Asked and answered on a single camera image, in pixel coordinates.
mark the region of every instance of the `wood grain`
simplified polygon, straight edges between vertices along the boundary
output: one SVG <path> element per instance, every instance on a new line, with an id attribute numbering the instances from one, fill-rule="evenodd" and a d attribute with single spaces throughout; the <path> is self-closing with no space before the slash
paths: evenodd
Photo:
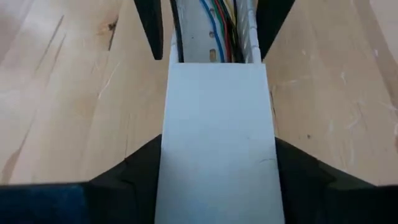
<path id="1" fill-rule="evenodd" d="M 383 185 L 398 184 L 396 5 L 296 0 L 266 58 L 277 136 Z M 87 180 L 161 132 L 162 9 L 157 62 L 132 0 L 0 0 L 2 184 Z"/>
<path id="2" fill-rule="evenodd" d="M 384 55 L 378 21 L 369 1 L 296 1 L 266 64 L 278 137 L 372 183 L 396 184 L 396 63 Z"/>

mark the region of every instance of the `green wire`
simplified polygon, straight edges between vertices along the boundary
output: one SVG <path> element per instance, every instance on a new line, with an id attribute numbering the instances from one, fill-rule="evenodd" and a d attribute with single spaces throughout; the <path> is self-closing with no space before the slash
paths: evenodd
<path id="1" fill-rule="evenodd" d="M 215 0 L 211 0 L 211 3 L 213 4 L 213 8 L 214 8 L 214 11 L 216 12 L 216 15 L 217 15 L 217 18 L 218 18 L 218 22 L 220 23 L 221 34 L 223 35 L 223 40 L 225 40 L 224 24 L 223 24 L 223 20 L 221 18 L 221 14 L 218 11 L 218 8 L 217 8 Z"/>

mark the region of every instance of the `blue fabric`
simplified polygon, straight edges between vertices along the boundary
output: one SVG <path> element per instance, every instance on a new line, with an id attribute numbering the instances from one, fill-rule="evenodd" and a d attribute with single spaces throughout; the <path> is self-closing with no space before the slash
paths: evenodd
<path id="1" fill-rule="evenodd" d="M 90 222 L 79 184 L 2 187 L 0 198 L 0 223 Z"/>

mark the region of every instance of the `white pvc trunking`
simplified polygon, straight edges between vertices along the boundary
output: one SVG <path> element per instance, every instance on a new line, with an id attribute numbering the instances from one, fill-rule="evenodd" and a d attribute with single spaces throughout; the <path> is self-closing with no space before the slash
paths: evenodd
<path id="1" fill-rule="evenodd" d="M 217 46 L 209 36 L 212 28 L 204 8 L 199 0 L 178 1 L 185 63 L 178 63 L 174 36 L 155 214 L 158 224 L 284 223 L 254 8 L 251 0 L 237 2 L 246 61 L 242 64 L 210 63 L 209 51 Z"/>

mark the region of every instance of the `black cable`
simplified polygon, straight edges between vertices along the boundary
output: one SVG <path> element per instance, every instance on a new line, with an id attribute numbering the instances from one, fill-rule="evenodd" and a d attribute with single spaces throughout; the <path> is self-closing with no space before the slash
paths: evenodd
<path id="1" fill-rule="evenodd" d="M 228 35 L 230 36 L 230 41 L 231 41 L 231 50 L 232 54 L 234 55 L 234 62 L 238 63 L 243 63 L 243 54 L 241 50 L 241 46 L 239 44 L 239 36 L 238 36 L 238 31 L 236 30 L 236 27 L 233 24 L 232 18 L 230 14 L 228 13 L 228 10 L 225 6 L 224 1 L 221 1 L 221 9 L 223 10 L 224 15 L 226 16 L 226 22 L 227 22 L 227 31 Z"/>
<path id="2" fill-rule="evenodd" d="M 177 38 L 177 50 L 178 50 L 178 61 L 180 63 L 184 63 L 184 53 L 182 47 L 182 34 L 181 34 L 181 25 L 180 25 L 180 18 L 178 16 L 178 9 L 176 0 L 170 0 L 173 12 L 173 19 L 174 19 L 174 27 L 175 27 L 175 34 Z"/>
<path id="3" fill-rule="evenodd" d="M 236 0 L 234 0 L 234 14 L 235 14 L 236 28 L 238 28 L 238 7 L 237 7 L 237 4 L 236 4 Z"/>

